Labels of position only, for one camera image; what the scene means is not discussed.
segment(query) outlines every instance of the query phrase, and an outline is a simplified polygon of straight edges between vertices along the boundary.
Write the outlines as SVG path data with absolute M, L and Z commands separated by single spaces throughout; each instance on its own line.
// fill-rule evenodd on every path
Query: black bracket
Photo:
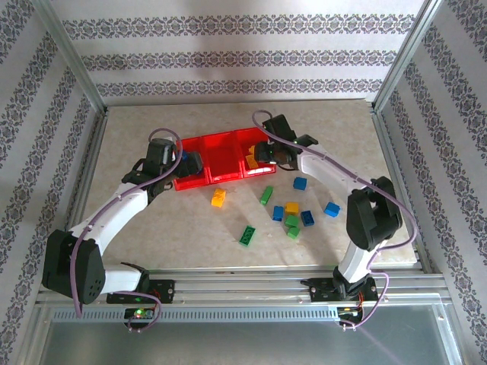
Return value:
M 150 280 L 147 294 L 153 295 L 162 304 L 172 304 L 174 298 L 174 280 Z M 108 304 L 154 304 L 154 301 L 146 297 L 136 297 L 124 294 L 108 294 Z
M 333 286 L 333 278 L 311 278 L 301 280 L 301 284 L 309 287 L 311 302 L 341 302 L 343 301 L 340 293 Z M 356 295 L 347 300 L 358 300 L 358 293 L 364 295 L 364 300 L 378 300 L 377 287 L 375 280 L 368 277 L 364 284 L 357 291 Z

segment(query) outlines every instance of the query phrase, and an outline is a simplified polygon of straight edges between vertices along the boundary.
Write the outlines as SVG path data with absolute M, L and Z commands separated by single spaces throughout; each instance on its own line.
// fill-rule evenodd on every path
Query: red tray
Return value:
M 174 180 L 174 188 L 186 190 L 275 173 L 273 164 L 259 163 L 259 168 L 250 169 L 245 159 L 250 154 L 249 148 L 261 141 L 267 141 L 267 136 L 255 127 L 183 139 L 186 152 L 201 154 L 203 171 L 196 176 Z

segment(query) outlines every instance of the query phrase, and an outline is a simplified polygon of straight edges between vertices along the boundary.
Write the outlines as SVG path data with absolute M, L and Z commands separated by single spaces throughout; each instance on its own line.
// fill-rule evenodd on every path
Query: beige table surface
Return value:
M 107 128 L 84 211 L 87 217 L 105 202 L 133 164 L 145 156 L 148 134 L 168 127 L 181 138 L 252 126 L 256 109 L 282 113 L 298 135 L 309 134 L 350 167 L 368 176 L 388 176 L 384 156 L 362 100 L 227 103 L 110 108 Z M 308 176 L 306 191 L 293 189 L 299 172 L 278 172 L 221 185 L 159 195 L 113 239 L 105 263 L 131 262 L 145 268 L 220 268 L 275 265 L 336 265 L 345 255 L 345 203 Z M 266 186 L 274 186 L 267 206 L 259 203 Z M 227 190 L 223 208 L 210 204 L 215 188 Z M 337 218 L 323 213 L 328 202 L 342 207 Z M 283 222 L 272 220 L 274 205 L 298 202 L 311 210 L 315 225 L 302 227 L 297 240 L 286 236 Z M 238 243 L 245 226 L 256 228 L 249 247 Z M 407 237 L 403 228 L 391 240 Z M 403 267 L 416 262 L 411 246 L 385 252 L 377 263 Z

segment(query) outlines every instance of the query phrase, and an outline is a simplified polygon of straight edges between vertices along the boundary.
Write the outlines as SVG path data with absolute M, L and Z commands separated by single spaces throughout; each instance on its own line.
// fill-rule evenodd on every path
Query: patterned wallpaper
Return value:
M 422 0 L 54 0 L 107 105 L 363 98 Z
M 447 0 L 383 110 L 472 363 L 487 363 L 487 1 Z
M 2 2 L 0 12 L 0 364 L 10 364 L 47 236 L 72 207 L 95 113 L 31 3 Z

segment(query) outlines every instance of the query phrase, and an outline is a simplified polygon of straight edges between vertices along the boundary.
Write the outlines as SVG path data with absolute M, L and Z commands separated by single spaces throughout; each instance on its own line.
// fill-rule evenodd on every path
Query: blue lego brick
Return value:
M 303 221 L 305 227 L 312 226 L 314 224 L 314 219 L 311 211 L 302 211 L 301 220 Z
M 274 207 L 274 213 L 272 213 L 272 220 L 281 222 L 284 217 L 284 207 L 276 205 Z
M 339 212 L 340 212 L 340 207 L 332 202 L 328 203 L 328 205 L 325 208 L 325 213 L 327 213 L 330 217 L 336 217 Z
M 307 179 L 305 179 L 304 177 L 297 177 L 296 179 L 294 179 L 292 187 L 297 190 L 306 190 L 306 184 Z

